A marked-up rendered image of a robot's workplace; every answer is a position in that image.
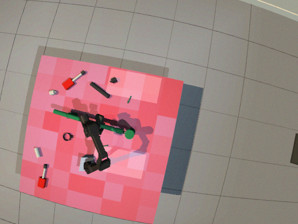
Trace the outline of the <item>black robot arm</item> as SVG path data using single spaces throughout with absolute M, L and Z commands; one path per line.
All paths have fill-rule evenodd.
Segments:
M 91 161 L 84 162 L 83 167 L 85 172 L 88 174 L 93 173 L 96 170 L 103 171 L 110 167 L 110 159 L 108 158 L 108 154 L 105 151 L 103 144 L 99 138 L 98 132 L 98 124 L 94 121 L 89 121 L 88 115 L 85 114 L 79 117 L 82 123 L 82 127 L 84 128 L 84 133 L 86 137 L 92 137 L 95 148 L 98 152 L 99 158 L 96 163 L 91 163 Z M 107 157 L 107 159 L 101 161 L 103 158 Z

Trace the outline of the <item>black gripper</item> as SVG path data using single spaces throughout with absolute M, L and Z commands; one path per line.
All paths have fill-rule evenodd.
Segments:
M 104 123 L 104 116 L 103 115 L 100 115 L 100 114 L 96 114 L 95 116 L 95 120 L 96 120 L 96 123 L 98 124 L 98 129 L 99 129 L 99 132 L 98 132 L 98 135 L 101 135 L 104 128 L 100 128 L 101 125 L 105 125 Z

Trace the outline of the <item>short white cylinder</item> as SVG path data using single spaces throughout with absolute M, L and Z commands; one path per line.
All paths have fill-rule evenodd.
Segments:
M 40 152 L 39 152 L 38 147 L 35 148 L 34 150 L 35 150 L 35 153 L 36 153 L 37 158 L 40 157 L 41 155 L 40 155 Z

